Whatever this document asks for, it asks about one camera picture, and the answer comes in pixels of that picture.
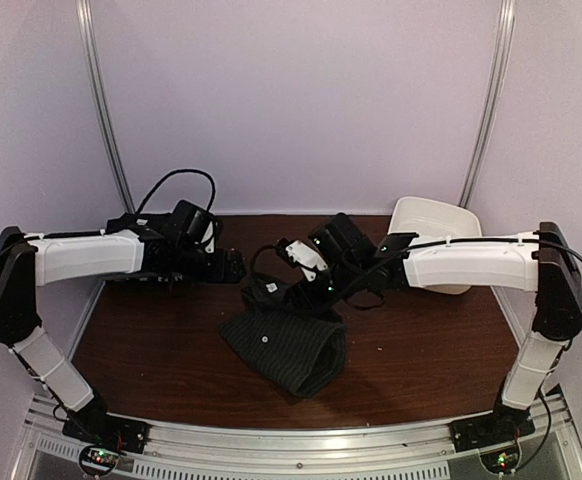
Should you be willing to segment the black pinstriped long sleeve shirt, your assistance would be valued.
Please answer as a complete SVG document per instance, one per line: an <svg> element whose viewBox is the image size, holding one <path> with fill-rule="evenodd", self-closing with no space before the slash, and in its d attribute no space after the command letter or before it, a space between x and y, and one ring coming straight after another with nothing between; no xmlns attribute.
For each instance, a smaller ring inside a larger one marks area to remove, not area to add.
<svg viewBox="0 0 582 480"><path fill-rule="evenodd" d="M315 317L274 308L289 288L276 277L252 277L241 291L245 310L224 322L220 335L249 368L308 399L344 370L347 329L333 310Z"/></svg>

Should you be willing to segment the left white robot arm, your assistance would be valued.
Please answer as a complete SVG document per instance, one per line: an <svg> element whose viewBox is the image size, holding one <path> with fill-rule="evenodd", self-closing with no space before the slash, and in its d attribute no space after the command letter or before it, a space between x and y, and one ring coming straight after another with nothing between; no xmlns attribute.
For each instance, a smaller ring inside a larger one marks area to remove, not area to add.
<svg viewBox="0 0 582 480"><path fill-rule="evenodd" d="M124 214L98 231L32 234L12 226L0 234L0 343L68 411L94 444L108 442L115 424L96 390L44 329L37 291L87 277L190 279L237 284L242 255L218 247L220 220L186 200L162 214Z"/></svg>

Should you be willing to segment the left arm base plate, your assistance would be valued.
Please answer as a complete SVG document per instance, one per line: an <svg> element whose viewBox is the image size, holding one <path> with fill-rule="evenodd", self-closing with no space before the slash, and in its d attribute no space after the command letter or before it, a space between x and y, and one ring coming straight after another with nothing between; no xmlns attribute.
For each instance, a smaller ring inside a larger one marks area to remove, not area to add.
<svg viewBox="0 0 582 480"><path fill-rule="evenodd" d="M149 425L144 421L111 415L103 410L71 411L62 427L66 437L108 450L142 454Z"/></svg>

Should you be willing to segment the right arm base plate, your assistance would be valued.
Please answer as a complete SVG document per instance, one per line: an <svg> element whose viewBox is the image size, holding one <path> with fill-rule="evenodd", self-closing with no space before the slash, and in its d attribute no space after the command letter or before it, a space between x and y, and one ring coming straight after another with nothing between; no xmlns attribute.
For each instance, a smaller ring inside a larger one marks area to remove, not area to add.
<svg viewBox="0 0 582 480"><path fill-rule="evenodd" d="M514 418L491 412L452 421L449 430L455 451L459 453L512 444L522 436L533 434L535 425L527 415Z"/></svg>

